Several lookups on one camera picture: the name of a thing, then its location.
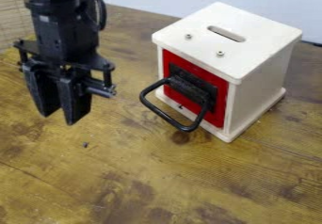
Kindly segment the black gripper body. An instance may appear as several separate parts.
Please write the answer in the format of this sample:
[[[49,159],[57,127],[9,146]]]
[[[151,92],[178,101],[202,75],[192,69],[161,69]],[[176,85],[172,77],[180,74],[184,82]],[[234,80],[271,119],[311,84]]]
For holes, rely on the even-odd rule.
[[[85,89],[109,98],[115,93],[111,71],[115,65],[96,51],[99,31],[104,29],[105,16],[100,15],[99,23],[95,14],[63,13],[56,15],[32,14],[36,40],[19,40],[13,46],[24,54],[31,54],[33,62],[41,66],[71,66],[83,71],[103,72],[103,79],[83,79]]]

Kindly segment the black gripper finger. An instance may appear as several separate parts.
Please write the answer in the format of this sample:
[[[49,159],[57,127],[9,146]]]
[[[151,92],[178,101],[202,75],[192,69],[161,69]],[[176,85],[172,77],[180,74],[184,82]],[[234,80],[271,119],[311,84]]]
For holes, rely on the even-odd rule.
[[[57,93],[67,124],[73,125],[91,111],[92,95],[81,92],[81,85],[71,78],[59,80]]]
[[[48,117],[60,108],[55,80],[31,62],[23,65],[23,73],[36,109],[41,116]]]

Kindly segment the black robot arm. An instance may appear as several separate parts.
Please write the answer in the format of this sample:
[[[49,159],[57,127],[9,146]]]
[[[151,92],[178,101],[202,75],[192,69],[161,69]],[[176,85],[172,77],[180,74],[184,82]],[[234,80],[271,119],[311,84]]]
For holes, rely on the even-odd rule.
[[[115,64],[96,51],[107,24],[103,0],[24,0],[32,14],[33,40],[19,40],[20,69],[36,109],[64,112],[69,125],[91,111],[92,96],[116,94]]]

